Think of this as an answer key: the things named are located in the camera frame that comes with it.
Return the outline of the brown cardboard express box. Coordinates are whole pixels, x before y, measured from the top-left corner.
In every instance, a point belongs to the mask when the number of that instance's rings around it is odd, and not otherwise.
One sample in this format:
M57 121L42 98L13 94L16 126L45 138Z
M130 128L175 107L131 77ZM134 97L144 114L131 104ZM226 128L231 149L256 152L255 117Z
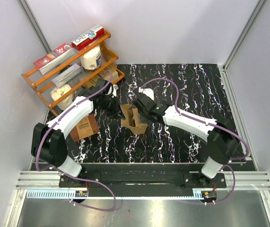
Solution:
M131 104L121 105L122 113L125 116L121 120L121 126L129 129L134 135L144 134L147 129L147 124L140 119L138 109Z

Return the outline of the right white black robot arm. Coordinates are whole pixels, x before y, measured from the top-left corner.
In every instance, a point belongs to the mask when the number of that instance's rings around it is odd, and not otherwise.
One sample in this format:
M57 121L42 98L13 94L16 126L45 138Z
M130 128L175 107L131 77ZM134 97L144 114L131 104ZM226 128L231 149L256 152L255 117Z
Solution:
M235 134L227 132L230 122L203 118L181 110L165 101L156 103L141 93L133 104L146 119L167 126L173 126L203 139L206 144L207 159L198 176L200 185L210 187L216 180L217 172L226 165L239 146Z

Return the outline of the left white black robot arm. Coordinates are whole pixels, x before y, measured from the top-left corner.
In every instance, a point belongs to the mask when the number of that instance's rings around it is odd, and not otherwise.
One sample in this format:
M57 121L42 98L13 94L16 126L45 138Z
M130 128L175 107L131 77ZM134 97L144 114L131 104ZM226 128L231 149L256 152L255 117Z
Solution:
M33 130L31 155L63 173L70 175L69 181L81 187L86 181L82 166L68 155L66 138L72 129L93 110L103 110L108 118L124 119L117 98L118 86L105 79L80 91L70 106L46 124L38 123Z

